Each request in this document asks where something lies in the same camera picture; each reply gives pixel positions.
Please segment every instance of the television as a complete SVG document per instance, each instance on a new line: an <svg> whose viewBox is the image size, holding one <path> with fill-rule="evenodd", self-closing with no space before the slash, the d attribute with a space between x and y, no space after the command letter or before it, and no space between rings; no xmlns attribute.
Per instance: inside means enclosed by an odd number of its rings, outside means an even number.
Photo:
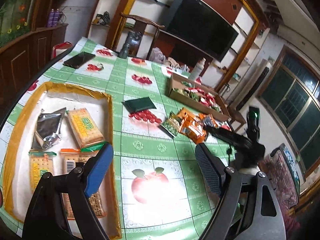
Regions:
<svg viewBox="0 0 320 240"><path fill-rule="evenodd" d="M203 50L219 62L238 32L202 0L174 0L163 21L164 31Z"/></svg>

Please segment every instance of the purple bottle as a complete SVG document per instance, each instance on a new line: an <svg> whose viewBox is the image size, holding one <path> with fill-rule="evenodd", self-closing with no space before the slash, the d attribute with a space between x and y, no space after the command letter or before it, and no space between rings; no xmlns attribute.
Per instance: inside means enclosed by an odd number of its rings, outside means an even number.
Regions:
<svg viewBox="0 0 320 240"><path fill-rule="evenodd" d="M52 27L57 26L57 23L58 23L58 20L59 20L59 16L60 16L60 11L59 11L59 9L56 9L54 11Z"/></svg>
<svg viewBox="0 0 320 240"><path fill-rule="evenodd" d="M52 9L48 17L47 27L52 26L53 18L54 18L54 10Z"/></svg>

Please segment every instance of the wooden stool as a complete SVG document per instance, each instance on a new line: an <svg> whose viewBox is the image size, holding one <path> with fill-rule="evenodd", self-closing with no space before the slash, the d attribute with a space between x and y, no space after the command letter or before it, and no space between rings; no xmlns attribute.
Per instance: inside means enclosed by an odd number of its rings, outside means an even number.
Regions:
<svg viewBox="0 0 320 240"><path fill-rule="evenodd" d="M228 111L229 114L231 116L231 121L230 124L232 124L234 121L237 121L240 123L240 125L237 127L237 129L235 129L235 132L237 132L242 126L244 126L247 122L246 120L243 118L242 114L240 114L239 111L237 111L236 109L230 108L228 107Z"/></svg>

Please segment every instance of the orange flower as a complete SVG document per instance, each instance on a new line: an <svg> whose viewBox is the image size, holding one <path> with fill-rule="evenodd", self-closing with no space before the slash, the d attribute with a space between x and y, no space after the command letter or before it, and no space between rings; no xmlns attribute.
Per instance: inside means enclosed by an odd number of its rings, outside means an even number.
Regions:
<svg viewBox="0 0 320 240"><path fill-rule="evenodd" d="M19 7L19 11L23 12L23 11L25 10L25 8L26 8L25 5L21 5L21 6Z"/></svg>

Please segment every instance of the ceiling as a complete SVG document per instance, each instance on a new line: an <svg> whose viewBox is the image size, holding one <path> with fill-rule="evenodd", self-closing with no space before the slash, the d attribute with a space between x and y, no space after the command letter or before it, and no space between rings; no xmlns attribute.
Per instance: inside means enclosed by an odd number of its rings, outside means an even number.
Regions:
<svg viewBox="0 0 320 240"><path fill-rule="evenodd" d="M268 11L263 0L257 1L264 11ZM320 32L303 2L301 0L274 1L283 19L277 34L301 49L320 67Z"/></svg>

